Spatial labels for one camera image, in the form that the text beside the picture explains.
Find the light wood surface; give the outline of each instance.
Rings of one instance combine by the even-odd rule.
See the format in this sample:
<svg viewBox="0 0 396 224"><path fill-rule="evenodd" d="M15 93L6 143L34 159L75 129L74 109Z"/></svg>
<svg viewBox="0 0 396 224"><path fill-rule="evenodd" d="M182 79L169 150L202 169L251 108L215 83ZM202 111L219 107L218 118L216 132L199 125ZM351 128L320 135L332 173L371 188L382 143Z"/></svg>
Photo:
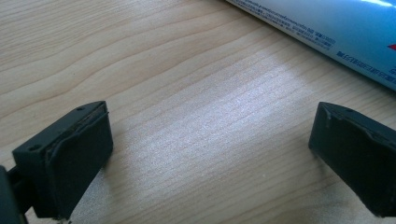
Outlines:
<svg viewBox="0 0 396 224"><path fill-rule="evenodd" d="M319 101L396 129L394 91L225 1L1 1L0 163L97 100L115 148L73 224L396 221L307 147Z"/></svg>

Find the black clamp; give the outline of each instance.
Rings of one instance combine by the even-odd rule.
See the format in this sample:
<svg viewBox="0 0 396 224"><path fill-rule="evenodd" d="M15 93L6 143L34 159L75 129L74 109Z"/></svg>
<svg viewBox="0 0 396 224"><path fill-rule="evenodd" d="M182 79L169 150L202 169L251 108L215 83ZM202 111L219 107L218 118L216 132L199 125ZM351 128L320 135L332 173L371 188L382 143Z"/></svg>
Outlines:
<svg viewBox="0 0 396 224"><path fill-rule="evenodd" d="M396 131L352 109L319 103L309 147L373 214L396 217Z"/></svg>
<svg viewBox="0 0 396 224"><path fill-rule="evenodd" d="M0 166L0 223L38 217L69 219L113 150L106 102L80 106L12 151L16 166Z"/></svg>

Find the black screw hole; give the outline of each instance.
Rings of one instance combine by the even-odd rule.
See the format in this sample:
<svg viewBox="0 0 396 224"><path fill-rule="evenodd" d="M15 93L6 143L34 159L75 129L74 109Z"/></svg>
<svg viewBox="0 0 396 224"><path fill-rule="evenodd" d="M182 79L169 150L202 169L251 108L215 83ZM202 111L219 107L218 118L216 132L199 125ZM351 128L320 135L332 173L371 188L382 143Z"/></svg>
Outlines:
<svg viewBox="0 0 396 224"><path fill-rule="evenodd" d="M34 145L34 146L29 147L29 148L27 148L27 149L28 149L29 151L36 151L36 150L38 150L39 148L41 148L40 145Z"/></svg>

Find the wood grain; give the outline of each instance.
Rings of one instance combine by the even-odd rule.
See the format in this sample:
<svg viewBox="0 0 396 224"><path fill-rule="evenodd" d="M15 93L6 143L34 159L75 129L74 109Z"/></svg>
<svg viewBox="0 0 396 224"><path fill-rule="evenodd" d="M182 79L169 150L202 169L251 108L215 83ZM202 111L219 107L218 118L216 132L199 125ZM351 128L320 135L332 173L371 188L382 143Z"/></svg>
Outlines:
<svg viewBox="0 0 396 224"><path fill-rule="evenodd" d="M2 165L108 103L114 153L73 223L394 223L307 141L319 101L395 129L395 99L225 1L0 2Z"/></svg>

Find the white tube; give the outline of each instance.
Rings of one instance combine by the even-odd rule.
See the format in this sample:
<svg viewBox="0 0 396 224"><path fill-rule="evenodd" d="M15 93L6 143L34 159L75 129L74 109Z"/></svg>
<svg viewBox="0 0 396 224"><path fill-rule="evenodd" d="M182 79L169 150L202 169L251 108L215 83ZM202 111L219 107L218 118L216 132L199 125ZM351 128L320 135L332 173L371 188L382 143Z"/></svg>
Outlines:
<svg viewBox="0 0 396 224"><path fill-rule="evenodd" d="M396 0L227 0L396 91Z"/></svg>

